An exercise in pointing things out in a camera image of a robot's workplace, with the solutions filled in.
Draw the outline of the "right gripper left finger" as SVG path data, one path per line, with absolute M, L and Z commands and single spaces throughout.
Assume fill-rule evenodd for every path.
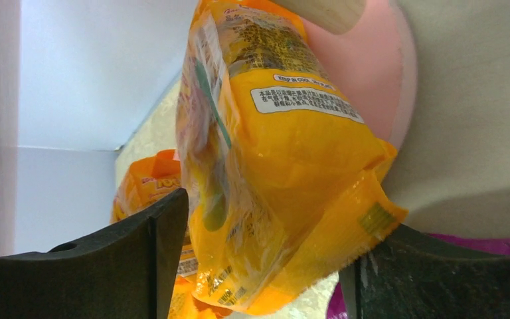
M 0 257 L 0 318 L 166 318 L 187 226 L 177 189 L 47 253 Z

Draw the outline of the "pink three-tier shelf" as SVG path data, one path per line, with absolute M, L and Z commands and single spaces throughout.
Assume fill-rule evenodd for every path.
M 278 1 L 299 15 L 331 81 L 376 137 L 404 143 L 418 86 L 414 37 L 396 1 Z

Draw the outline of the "orange gummy candy bag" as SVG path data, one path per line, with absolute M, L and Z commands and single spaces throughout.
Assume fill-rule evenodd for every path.
M 179 318 L 274 313 L 406 217 L 381 186 L 396 149 L 270 1 L 198 2 L 176 116 L 197 260 Z
M 110 223 L 135 215 L 181 186 L 180 161 L 175 150 L 133 162 L 117 188 Z M 169 318 L 226 318 L 232 310 L 212 306 L 193 297 L 198 261 L 185 231 L 171 297 Z

